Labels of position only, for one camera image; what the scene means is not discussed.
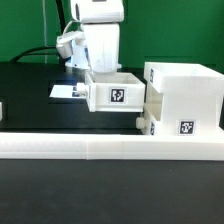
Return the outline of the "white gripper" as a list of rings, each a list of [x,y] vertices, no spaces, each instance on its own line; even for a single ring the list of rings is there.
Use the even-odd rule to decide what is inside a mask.
[[[72,18],[84,33],[90,68],[94,73],[117,71],[123,0],[70,0]]]

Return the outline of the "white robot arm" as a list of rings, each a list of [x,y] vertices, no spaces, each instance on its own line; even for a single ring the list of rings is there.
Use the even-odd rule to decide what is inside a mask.
[[[93,73],[115,73],[123,0],[70,0],[70,7],[73,21],[79,24],[72,40],[73,66]]]

